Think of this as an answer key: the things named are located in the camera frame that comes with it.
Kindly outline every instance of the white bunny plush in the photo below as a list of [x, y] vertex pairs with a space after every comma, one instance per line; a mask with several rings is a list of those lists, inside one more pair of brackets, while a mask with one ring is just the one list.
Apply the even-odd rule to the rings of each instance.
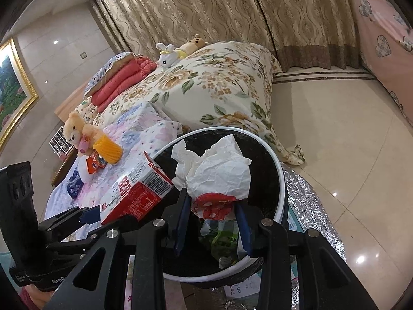
[[170, 68], [171, 66], [176, 65], [182, 59], [180, 57], [179, 51], [175, 51], [175, 46], [173, 44], [165, 46], [164, 43], [158, 43], [156, 45], [156, 48], [161, 51], [159, 64], [163, 68]]

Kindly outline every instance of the gold picture frame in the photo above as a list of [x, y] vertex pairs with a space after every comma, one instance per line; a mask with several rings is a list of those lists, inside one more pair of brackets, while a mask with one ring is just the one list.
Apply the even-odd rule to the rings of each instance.
[[0, 47], [0, 153], [38, 97], [10, 38]]

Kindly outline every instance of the metal screw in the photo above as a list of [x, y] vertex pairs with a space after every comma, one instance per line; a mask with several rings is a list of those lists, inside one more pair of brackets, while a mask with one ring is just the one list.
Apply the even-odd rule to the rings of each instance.
[[307, 233], [311, 238], [317, 238], [320, 235], [319, 231], [316, 229], [308, 229]]
[[272, 226], [274, 225], [274, 221], [270, 218], [264, 218], [261, 220], [261, 224], [263, 224], [264, 226]]
[[154, 220], [153, 225], [156, 226], [156, 227], [161, 227], [161, 226], [165, 225], [165, 221], [164, 221], [164, 219], [158, 218], [158, 219]]
[[118, 233], [119, 232], [116, 229], [110, 229], [108, 232], [106, 232], [106, 236], [108, 238], [113, 239], [113, 238], [116, 238], [118, 236]]

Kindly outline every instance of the snack package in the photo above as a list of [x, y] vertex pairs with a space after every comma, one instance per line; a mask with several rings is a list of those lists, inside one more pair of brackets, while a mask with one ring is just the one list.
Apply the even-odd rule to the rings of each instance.
[[102, 225], [126, 214], [141, 220], [173, 188], [164, 171], [146, 152], [131, 163], [100, 202]]
[[99, 168], [104, 168], [107, 162], [95, 150], [92, 155], [86, 159], [88, 173], [94, 174]]
[[69, 178], [67, 182], [67, 193], [72, 197], [72, 199], [76, 199], [80, 190], [82, 190], [83, 182], [80, 178], [78, 168], [73, 171], [73, 175]]

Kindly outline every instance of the pink bed sheet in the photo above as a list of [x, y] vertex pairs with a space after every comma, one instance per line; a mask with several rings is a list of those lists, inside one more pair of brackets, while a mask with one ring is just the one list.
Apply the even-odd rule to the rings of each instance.
[[353, 0], [361, 58], [390, 92], [405, 118], [413, 120], [413, 34], [386, 0]]

